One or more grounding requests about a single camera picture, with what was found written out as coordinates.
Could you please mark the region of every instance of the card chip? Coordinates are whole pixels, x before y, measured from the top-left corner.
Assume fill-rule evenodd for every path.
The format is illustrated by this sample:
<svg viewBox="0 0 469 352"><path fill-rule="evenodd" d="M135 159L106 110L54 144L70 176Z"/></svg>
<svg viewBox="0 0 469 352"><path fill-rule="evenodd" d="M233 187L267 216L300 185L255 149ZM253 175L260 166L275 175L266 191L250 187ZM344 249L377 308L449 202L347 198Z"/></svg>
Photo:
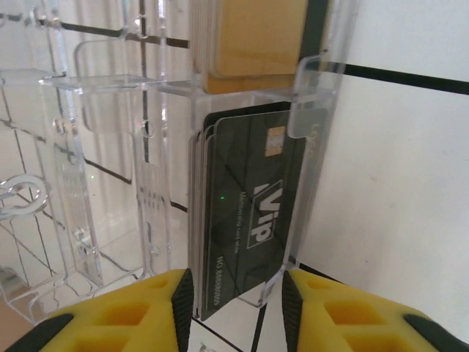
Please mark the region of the card chip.
<svg viewBox="0 0 469 352"><path fill-rule="evenodd" d="M281 154L284 147L285 131L287 127L272 127L267 130L267 141L265 143L265 156Z"/></svg>

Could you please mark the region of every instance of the black credit card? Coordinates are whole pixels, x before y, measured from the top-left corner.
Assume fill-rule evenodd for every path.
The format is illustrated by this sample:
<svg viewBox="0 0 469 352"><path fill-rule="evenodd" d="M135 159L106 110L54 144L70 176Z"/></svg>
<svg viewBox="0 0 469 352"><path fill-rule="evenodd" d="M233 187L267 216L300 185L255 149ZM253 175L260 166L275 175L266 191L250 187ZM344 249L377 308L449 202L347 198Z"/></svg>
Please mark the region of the black credit card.
<svg viewBox="0 0 469 352"><path fill-rule="evenodd" d="M207 115L202 320L269 280L284 259L305 139L287 135L289 103Z"/></svg>

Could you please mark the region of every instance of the black grid line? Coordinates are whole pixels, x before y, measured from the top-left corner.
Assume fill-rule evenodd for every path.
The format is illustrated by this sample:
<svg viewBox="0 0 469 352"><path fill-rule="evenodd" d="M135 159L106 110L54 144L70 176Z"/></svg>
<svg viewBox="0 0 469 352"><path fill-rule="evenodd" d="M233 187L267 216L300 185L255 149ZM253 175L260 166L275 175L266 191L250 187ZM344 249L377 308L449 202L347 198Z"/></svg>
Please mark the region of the black grid line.
<svg viewBox="0 0 469 352"><path fill-rule="evenodd" d="M31 201L29 201L25 196L23 196L22 194L17 194L18 197L20 197L22 200L24 200L25 202L28 202L30 203ZM65 225L63 225L63 223L61 223L59 220L56 220L51 214L47 213L45 210L42 211L42 213L44 214L44 216L46 218L49 218L50 220L52 220L53 222L55 222L56 224L58 224L62 229L65 228Z"/></svg>
<svg viewBox="0 0 469 352"><path fill-rule="evenodd" d="M23 20L23 16L20 15L11 15L0 13L0 18L7 18L8 21L19 22ZM48 23L40 21L42 25L49 26ZM61 26L64 30L73 31L73 32L82 32L88 34L97 34L103 35L105 37L121 37L123 35L123 30L113 30L93 26L83 26L74 23L61 22ZM149 44L160 44L161 38L155 35L149 35L148 37L139 37L134 33L127 33L125 38L127 40L133 40L136 42L143 42ZM189 48L189 40L178 39L178 38L165 38L166 45L175 47L175 48ZM335 70L338 67L338 63L331 62L330 66L332 70ZM345 65L344 74L347 76L361 77L374 79L378 81L385 81L395 84L403 84L413 87L420 87L426 89L440 90L443 92L453 92L457 94L469 95L469 82L468 81L458 81L448 78L439 78L434 76L424 76L417 75L414 73L405 73L400 71L384 70L376 67L366 67L360 65Z"/></svg>
<svg viewBox="0 0 469 352"><path fill-rule="evenodd" d="M113 264L116 268L118 268L120 271L124 271L125 273L128 273L130 270L124 268L121 266L118 262L116 262L114 259L109 257L107 254L103 253L102 251L99 251L100 256L109 261L111 264ZM139 279L135 274L131 275L136 281Z"/></svg>
<svg viewBox="0 0 469 352"><path fill-rule="evenodd" d="M90 293L90 292L93 291L93 285L91 285L91 284L89 283L89 281L86 281L86 282L87 282L88 285L89 285L89 291L88 291L88 293ZM82 296L84 296L84 295L80 295L80 294L78 293L78 291L76 290L76 288L72 287L72 285L71 285L69 282L67 282L65 285L68 286L68 287L75 293L75 295L76 295L77 297L82 297Z"/></svg>
<svg viewBox="0 0 469 352"><path fill-rule="evenodd" d="M259 314L257 315L256 330L254 331L254 338L252 342L251 352L256 352L257 347L259 346L259 341L261 339L262 327L264 325L265 311L267 310L267 304L259 309Z"/></svg>
<svg viewBox="0 0 469 352"><path fill-rule="evenodd" d="M60 302L59 302L59 300L58 300L57 297L56 297L56 290L55 290L55 289L52 290L52 299L56 302L56 309L60 308Z"/></svg>
<svg viewBox="0 0 469 352"><path fill-rule="evenodd" d="M218 337L220 340L222 340L223 342L225 342L227 345L229 345L231 348L233 348L234 350L236 350L237 352L243 352L243 350L241 348L238 348L236 347L235 344L233 344L232 342L228 341L225 337L221 336L218 332L216 332L215 330L209 328L207 325L205 325L203 322L201 322L200 320L198 319L195 319L195 318L192 318L192 321L195 321L196 323L198 323L202 328L206 329L207 331L209 331L210 333L214 334L216 337Z"/></svg>
<svg viewBox="0 0 469 352"><path fill-rule="evenodd" d="M1 201L1 206L2 206L2 207L5 206L5 203L4 203L3 200ZM23 258L21 257L20 247L19 247L19 245L18 245L18 239L17 239L16 236L15 236L15 231L14 231L14 229L13 229L13 226L11 225L11 222L10 222L10 226L11 226L11 228L12 228L12 231L9 231L3 224L0 223L0 227L2 227L3 229L5 229L5 231L7 231L7 232L13 237L13 240L15 240L16 252L18 253L18 257L20 258L20 264L21 264L21 268L23 269L24 279L26 280L26 284L29 286L29 280L28 280L28 276L26 275L26 269L24 268Z"/></svg>
<svg viewBox="0 0 469 352"><path fill-rule="evenodd" d="M4 229L5 231L8 232L8 234L10 236L13 237L13 239L15 240L15 242L17 243L17 245L19 244L21 246L21 248L25 249L31 256L33 256L39 263L41 263L42 265L44 265L45 268L47 268L48 270L52 271L53 274L57 274L51 267L47 266L47 264L45 264L39 257L37 257L37 255L35 255L28 247L26 247L24 245L23 242L21 242L20 240L18 240L18 238L15 236L15 234L13 233L13 231L10 231L8 230L3 224L0 224L0 227L2 229ZM21 256L20 256L20 261L21 261L21 266L23 266L23 270L24 270L24 265L23 265L23 261L21 259Z"/></svg>
<svg viewBox="0 0 469 352"><path fill-rule="evenodd" d="M106 173L107 175L115 177L117 180L121 180L123 183L127 183L128 185L132 184L132 180L130 178L126 178L126 177L122 176L121 174L118 174L117 172L114 172L110 169L107 169L104 166L99 165L99 164L95 163L94 161L91 161L87 158L85 158L84 160L85 160L86 164L95 167L96 169Z"/></svg>
<svg viewBox="0 0 469 352"><path fill-rule="evenodd" d="M311 266L306 265L304 263L300 263L300 269L303 270L303 271L307 271L310 274L314 274L314 275L317 275L317 276L324 277L325 279L329 279L329 280L332 280L332 281L335 281L335 282L340 282L339 280L336 280L333 277L331 277L329 275L326 275L323 272L321 272L319 270L316 270L316 269L312 268Z"/></svg>
<svg viewBox="0 0 469 352"><path fill-rule="evenodd" d="M140 12L140 27L141 35L145 37L147 35L147 19L145 18L145 0L139 0L139 12ZM147 45L144 41L140 41L140 56L141 56L141 75L147 77ZM144 122L148 121L148 92L144 90L142 92L142 106L143 106L143 116L142 119ZM144 161L149 162L149 150L148 150L148 138L143 137L144 143Z"/></svg>
<svg viewBox="0 0 469 352"><path fill-rule="evenodd" d="M4 105L5 105L5 111L7 112L7 116L8 116L8 120L11 124L12 122L12 116L11 116L11 113L10 113L10 107L9 107L9 104L8 104L8 101L7 101L7 96L5 95L5 91L4 91L4 88L2 87L1 88L1 97L4 101ZM20 140L18 138L18 131L15 129L13 130L13 133L15 134L15 140L16 140L16 146L18 148L18 152L20 154L20 159L21 159L21 166L23 168L23 172L26 174L27 171L26 171L26 165L24 163L24 157L23 157L23 151L21 149L21 143L20 143ZM34 197L32 195L32 190L31 188L28 188L29 190L29 196L31 197L31 201L34 200ZM37 231L39 233L39 237L40 237L40 241L41 241L41 246L43 247L43 251L44 251L44 255L45 255L45 261L47 262L48 264L48 268L49 270L51 271L50 274L51 276L53 275L52 274L52 270L51 270L51 263L49 261L49 256L48 256L48 253L47 251L45 250L45 244L44 244L44 237L43 237L43 232L41 231L41 227L39 225L39 221L37 220L37 217L34 216L34 220L36 221L36 227L37 227Z"/></svg>
<svg viewBox="0 0 469 352"><path fill-rule="evenodd" d="M28 130L25 130L24 128L21 128L19 126L14 126L13 125L13 121L6 121L6 120L3 120L3 119L0 119L0 122L3 124L3 126L5 127L8 127L8 128L11 128L12 130L17 130L17 131L21 131L21 132L24 132L30 136L33 136L37 141L39 142L44 142L45 143L45 139L41 136L38 136L37 134L33 134L31 131L28 131Z"/></svg>
<svg viewBox="0 0 469 352"><path fill-rule="evenodd" d="M170 203L171 203L171 206L172 206L173 208L179 209L179 210L183 211L184 213L187 213L187 212L188 212L188 208L185 207L184 205L179 204L179 203L176 203L176 202L173 202L172 200L170 201Z"/></svg>

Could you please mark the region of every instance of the clear acrylic card holder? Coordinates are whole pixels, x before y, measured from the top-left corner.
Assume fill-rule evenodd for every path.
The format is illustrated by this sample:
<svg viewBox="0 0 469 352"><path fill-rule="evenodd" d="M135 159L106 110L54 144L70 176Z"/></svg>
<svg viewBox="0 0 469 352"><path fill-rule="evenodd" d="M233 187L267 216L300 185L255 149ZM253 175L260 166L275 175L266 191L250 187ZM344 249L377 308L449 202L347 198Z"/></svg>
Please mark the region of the clear acrylic card holder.
<svg viewBox="0 0 469 352"><path fill-rule="evenodd" d="M300 62L293 87L225 95L204 93L190 51L167 37L178 28L166 1L82 1L79 11L73 2L0 2L0 31L24 44L0 61L0 133L4 150L18 146L1 175L1 211L16 212L0 220L1 244L11 247L0 263L4 299L36 323L186 266L180 244L191 261L200 243L188 224L204 215L188 201L188 140L209 113L288 102L285 133L305 139L306 151L279 268L236 300L257 311L294 265L306 230L355 1L334 2L328 50ZM97 15L86 16L94 4ZM24 65L15 59L23 52Z"/></svg>
<svg viewBox="0 0 469 352"><path fill-rule="evenodd" d="M0 286L5 301L33 323L171 268L164 121L149 114L162 109L155 89L161 71L158 60L144 67L137 54L142 46L158 51L145 42L159 30L156 4L141 14L135 2L104 2L103 9L121 4L111 22L119 36L87 34L85 41L64 30L72 26L64 19L97 25L86 16L59 18L57 7L18 2L26 30L36 16L32 28L50 40L47 57L53 62L58 49L67 75L43 73L44 65L1 71L4 150L18 145L18 157L1 176L1 243L11 255L0 263ZM2 54L12 62L16 56ZM31 62L42 63L34 55ZM11 157L5 153L5 165Z"/></svg>

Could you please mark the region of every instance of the vip logo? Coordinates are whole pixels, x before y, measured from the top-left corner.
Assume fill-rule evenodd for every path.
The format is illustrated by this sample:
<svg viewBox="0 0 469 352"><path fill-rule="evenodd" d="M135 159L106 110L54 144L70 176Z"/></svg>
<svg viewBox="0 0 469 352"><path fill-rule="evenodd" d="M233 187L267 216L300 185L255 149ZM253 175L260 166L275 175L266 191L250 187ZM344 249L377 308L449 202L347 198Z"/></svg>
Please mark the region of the vip logo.
<svg viewBox="0 0 469 352"><path fill-rule="evenodd" d="M251 221L249 224L248 249L273 238L276 219L280 211L283 180L257 186L251 206Z"/></svg>

